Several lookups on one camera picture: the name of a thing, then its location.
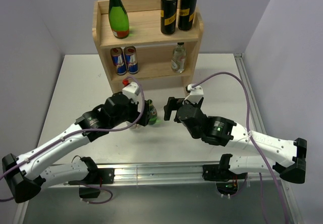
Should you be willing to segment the green bottle front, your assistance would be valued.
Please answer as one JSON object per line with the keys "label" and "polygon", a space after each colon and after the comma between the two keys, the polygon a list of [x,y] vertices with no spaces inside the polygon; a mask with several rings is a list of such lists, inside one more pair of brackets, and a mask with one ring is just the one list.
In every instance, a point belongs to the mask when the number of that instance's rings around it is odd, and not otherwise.
{"label": "green bottle front", "polygon": [[109,0],[109,23],[113,35],[123,39],[129,35],[129,19],[121,0]]}

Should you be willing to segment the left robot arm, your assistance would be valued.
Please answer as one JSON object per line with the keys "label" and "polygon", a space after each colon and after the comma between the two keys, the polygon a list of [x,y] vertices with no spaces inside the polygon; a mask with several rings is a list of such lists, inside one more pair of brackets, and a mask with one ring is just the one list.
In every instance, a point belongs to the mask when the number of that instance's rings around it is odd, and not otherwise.
{"label": "left robot arm", "polygon": [[110,133],[118,132],[118,125],[148,124],[148,104],[137,97],[143,93],[118,92],[104,104],[85,112],[71,126],[45,144],[25,154],[8,154],[2,158],[3,175],[12,196],[9,200],[23,203],[31,200],[45,188],[72,182],[76,185],[97,184],[100,172],[91,157],[81,157],[68,164],[54,163],[73,150],[91,143]]}

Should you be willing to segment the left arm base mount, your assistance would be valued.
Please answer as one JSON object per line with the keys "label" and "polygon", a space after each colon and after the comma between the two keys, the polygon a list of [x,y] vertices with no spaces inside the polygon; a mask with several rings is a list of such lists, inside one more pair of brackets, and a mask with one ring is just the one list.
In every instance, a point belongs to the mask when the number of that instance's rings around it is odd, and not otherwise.
{"label": "left arm base mount", "polygon": [[[115,169],[114,168],[102,168],[98,169],[97,175],[92,180],[82,181],[69,181],[70,186],[79,186],[79,197],[81,201],[89,204],[104,204],[112,200],[113,193],[106,187],[105,184],[112,184],[114,182]],[[95,201],[103,192],[109,193],[107,200]]]}

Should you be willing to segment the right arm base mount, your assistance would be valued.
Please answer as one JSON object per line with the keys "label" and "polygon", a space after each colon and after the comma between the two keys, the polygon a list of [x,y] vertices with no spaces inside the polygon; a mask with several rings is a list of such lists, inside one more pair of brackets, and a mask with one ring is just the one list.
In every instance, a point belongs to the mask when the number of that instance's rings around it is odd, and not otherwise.
{"label": "right arm base mount", "polygon": [[235,174],[229,170],[220,170],[219,164],[204,164],[202,178],[215,182],[216,190],[221,198],[237,196],[246,186],[247,173]]}

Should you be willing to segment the black yellow Schweppes can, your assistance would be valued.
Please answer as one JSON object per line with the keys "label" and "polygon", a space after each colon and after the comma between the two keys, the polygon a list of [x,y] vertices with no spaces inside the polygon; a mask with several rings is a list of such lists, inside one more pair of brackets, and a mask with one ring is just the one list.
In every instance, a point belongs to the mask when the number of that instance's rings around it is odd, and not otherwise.
{"label": "black yellow Schweppes can", "polygon": [[180,0],[178,28],[189,31],[192,28],[197,0]]}

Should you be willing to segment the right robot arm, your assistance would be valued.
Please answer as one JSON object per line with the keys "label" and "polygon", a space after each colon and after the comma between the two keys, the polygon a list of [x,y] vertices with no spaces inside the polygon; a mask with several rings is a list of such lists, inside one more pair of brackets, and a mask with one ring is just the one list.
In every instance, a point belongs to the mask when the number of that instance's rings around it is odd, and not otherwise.
{"label": "right robot arm", "polygon": [[247,172],[276,172],[287,182],[303,184],[306,176],[307,141],[303,138],[283,140],[247,130],[233,120],[207,116],[202,103],[169,97],[164,106],[164,120],[176,113],[174,122],[186,127],[193,139],[213,146],[253,152],[254,156],[222,155],[217,172],[228,179]]}

